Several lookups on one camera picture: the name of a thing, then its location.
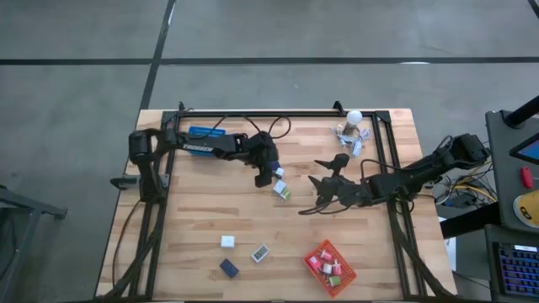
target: yellow object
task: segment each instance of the yellow object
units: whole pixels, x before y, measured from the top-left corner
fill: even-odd
[[[476,172],[476,171],[478,171],[478,170],[479,170],[479,168],[481,168],[481,167],[484,167],[485,165],[487,165],[487,164],[490,164],[490,163],[492,163],[492,161],[488,161],[488,162],[485,162],[485,163],[484,163],[484,164],[483,164],[482,166],[480,166],[480,167],[476,167],[476,168],[475,168],[474,170],[472,170],[472,172],[471,172],[471,173],[469,173],[469,174],[468,174],[468,175],[467,175],[467,176],[466,176],[466,177],[465,177],[465,178],[464,178],[464,179],[463,179],[462,181],[460,181],[460,182],[459,182],[459,183],[457,183],[457,184],[462,184],[462,183],[465,183],[465,182],[467,182],[467,181],[468,181],[468,179],[470,179],[470,178],[471,178],[471,176],[472,176],[473,174],[475,174],[475,172]]]
[[[491,199],[493,202],[498,202],[493,196],[491,196],[490,194],[486,193],[485,191],[481,190],[481,189],[476,189],[472,186],[467,186],[467,185],[457,185],[454,187],[454,189],[470,189],[470,190],[473,190],[477,193],[480,193],[482,194],[483,196]]]
[[[516,197],[513,210],[524,224],[539,228],[539,190]]]

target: concrete floor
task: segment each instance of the concrete floor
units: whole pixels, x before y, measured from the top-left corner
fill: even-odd
[[[151,58],[166,5],[0,0],[0,59]],[[539,56],[538,30],[526,0],[178,0],[163,57]],[[125,165],[148,70],[0,66],[0,183],[69,208],[63,222],[43,220],[19,301],[92,297],[118,194],[109,178]],[[161,66],[149,108],[406,107],[426,153],[447,134],[486,140],[484,113],[537,95],[537,73],[539,64]]]

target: wooden tabletop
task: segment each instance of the wooden tabletop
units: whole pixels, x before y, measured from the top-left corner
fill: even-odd
[[[406,166],[423,156],[412,112],[410,109],[389,111],[398,155],[401,164]],[[136,128],[158,128],[161,115],[161,110],[143,110]],[[253,120],[260,129],[268,130],[273,119]],[[216,121],[213,118],[182,119],[180,129],[187,131],[191,125],[212,127]],[[316,190],[307,175],[317,178],[330,175],[330,171],[313,160],[331,161],[335,154],[345,152],[330,131],[330,127],[342,124],[344,119],[291,118],[291,121],[290,134],[275,141],[280,165],[285,170],[283,180],[291,191],[287,201],[273,195],[272,186],[254,187],[257,169],[238,161],[176,151],[154,300],[328,300],[329,296],[302,260],[324,239],[336,246],[357,273],[355,281],[336,299],[402,298],[385,205],[351,208],[337,215],[297,214],[299,210],[313,207],[316,201]],[[279,121],[272,135],[279,135],[286,127],[286,121]],[[360,128],[371,127],[371,120],[367,118],[360,124]],[[381,127],[386,159],[390,161],[382,123]],[[226,119],[220,128],[227,133],[245,132],[250,136],[256,131],[241,118]],[[360,157],[351,158],[348,167],[341,171],[356,182],[360,179],[360,160],[377,160],[374,138],[364,146]],[[377,164],[366,163],[366,175],[379,172]],[[126,173],[138,174],[138,171],[129,163]],[[112,256],[125,218],[138,199],[137,189],[124,191],[119,197],[99,277],[98,295],[112,287]],[[328,210],[339,207],[342,206],[335,203]],[[135,256],[142,209],[140,205],[126,229],[116,279]],[[412,217],[421,257],[440,282],[456,293],[432,199],[416,199]],[[234,249],[220,248],[223,235],[236,237]],[[261,263],[255,263],[251,253],[262,243],[270,249],[269,255]],[[236,278],[229,279],[219,268],[224,258],[239,269]],[[147,263],[142,270],[142,283],[146,283]],[[412,290],[415,290],[409,260],[407,270]]]

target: plastic basket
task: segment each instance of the plastic basket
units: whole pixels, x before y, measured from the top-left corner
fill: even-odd
[[[326,275],[312,270],[312,268],[309,266],[309,262],[308,262],[309,258],[312,256],[316,256],[317,258],[320,258],[320,251],[323,249],[326,252],[331,253],[331,255],[333,256],[330,263],[333,263],[334,260],[336,259],[337,262],[341,264],[341,269],[343,273],[339,276],[341,279],[341,284],[337,286],[332,287],[332,286],[327,285]],[[311,273],[316,277],[320,285],[326,290],[326,292],[328,292],[328,294],[332,298],[334,298],[341,291],[343,291],[346,288],[346,286],[348,286],[350,283],[352,283],[352,281],[354,281],[356,277],[354,270],[346,263],[343,256],[341,256],[337,248],[335,248],[329,240],[324,240],[322,243],[320,243],[320,245],[318,245],[314,250],[312,250],[308,255],[304,257],[303,261],[305,262],[309,270],[311,270]]]

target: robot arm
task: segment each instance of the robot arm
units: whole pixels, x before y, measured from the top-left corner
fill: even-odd
[[[318,210],[336,201],[349,208],[352,205],[372,206],[394,199],[412,200],[425,183],[439,182],[441,175],[453,168],[471,169],[483,165],[490,156],[490,150],[484,147],[475,135],[465,134],[455,138],[448,136],[448,138],[450,140],[445,145],[443,145],[445,140],[442,141],[431,155],[407,167],[395,167],[393,173],[362,177],[360,184],[339,174],[340,169],[346,167],[349,161],[348,155],[338,154],[331,162],[317,161],[334,171],[331,177],[324,177],[322,181],[309,176],[318,192]],[[376,161],[363,160],[361,162],[362,176],[364,162]]]
[[[155,151],[152,151],[153,137],[157,139]],[[265,131],[249,138],[246,134],[193,136],[176,131],[173,127],[164,130],[136,130],[129,135],[129,159],[138,166],[141,173],[139,186],[142,201],[164,195],[164,188],[152,165],[167,152],[177,149],[211,152],[219,159],[239,160],[256,167],[259,175],[254,178],[254,184],[259,188],[271,184],[270,164],[279,160],[275,143]]]

